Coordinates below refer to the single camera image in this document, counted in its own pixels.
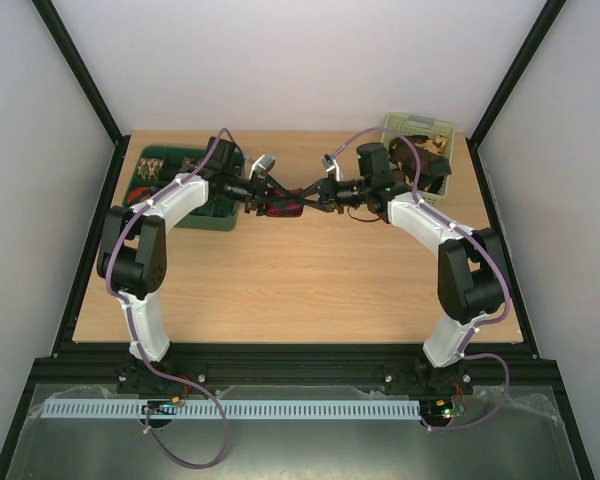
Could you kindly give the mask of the red navy striped tie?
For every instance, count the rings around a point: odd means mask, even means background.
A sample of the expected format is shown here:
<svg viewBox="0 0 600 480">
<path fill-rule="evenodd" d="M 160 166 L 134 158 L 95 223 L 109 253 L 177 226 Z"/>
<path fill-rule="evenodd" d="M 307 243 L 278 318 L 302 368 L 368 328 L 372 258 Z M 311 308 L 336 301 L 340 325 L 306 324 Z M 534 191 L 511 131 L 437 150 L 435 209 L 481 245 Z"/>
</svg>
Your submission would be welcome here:
<svg viewBox="0 0 600 480">
<path fill-rule="evenodd" d="M 264 215 L 271 218 L 299 218 L 303 210 L 295 200 L 267 200 L 264 204 Z"/>
</svg>

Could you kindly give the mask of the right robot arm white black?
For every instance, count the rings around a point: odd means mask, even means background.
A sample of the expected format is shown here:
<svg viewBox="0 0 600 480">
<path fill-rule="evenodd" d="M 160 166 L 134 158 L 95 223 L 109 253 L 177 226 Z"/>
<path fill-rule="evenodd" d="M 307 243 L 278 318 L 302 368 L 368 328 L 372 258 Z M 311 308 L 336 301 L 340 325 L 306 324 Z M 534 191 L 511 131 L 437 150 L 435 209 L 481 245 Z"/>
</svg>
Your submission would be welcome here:
<svg viewBox="0 0 600 480">
<path fill-rule="evenodd" d="M 450 366 L 469 358 L 465 350 L 476 332 L 502 321 L 511 308 L 499 236 L 491 228 L 456 222 L 425 201 L 414 184 L 398 182 L 382 143 L 362 144 L 356 155 L 358 179 L 341 179 L 336 156 L 325 155 L 327 176 L 295 193 L 293 201 L 325 212 L 364 205 L 435 255 L 441 315 L 423 344 L 427 360 L 416 367 L 416 379 L 423 389 L 438 391 L 451 379 Z"/>
</svg>

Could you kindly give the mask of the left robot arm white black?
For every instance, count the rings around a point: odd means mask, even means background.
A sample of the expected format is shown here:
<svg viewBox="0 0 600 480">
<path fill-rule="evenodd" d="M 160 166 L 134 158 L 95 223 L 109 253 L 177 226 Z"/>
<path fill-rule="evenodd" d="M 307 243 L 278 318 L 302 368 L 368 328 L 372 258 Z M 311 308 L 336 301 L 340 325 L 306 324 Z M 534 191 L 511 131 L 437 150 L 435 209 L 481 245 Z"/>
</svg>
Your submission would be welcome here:
<svg viewBox="0 0 600 480">
<path fill-rule="evenodd" d="M 170 340 L 162 318 L 159 289 L 167 273 L 167 236 L 189 213 L 215 196 L 256 209 L 273 200 L 295 202 L 296 195 L 277 185 L 267 168 L 275 162 L 262 156 L 249 178 L 232 167 L 237 144 L 229 131 L 212 136 L 201 160 L 189 164 L 148 199 L 130 207 L 115 206 L 105 216 L 97 273 L 123 311 L 130 335 L 130 353 L 158 362 Z"/>
</svg>

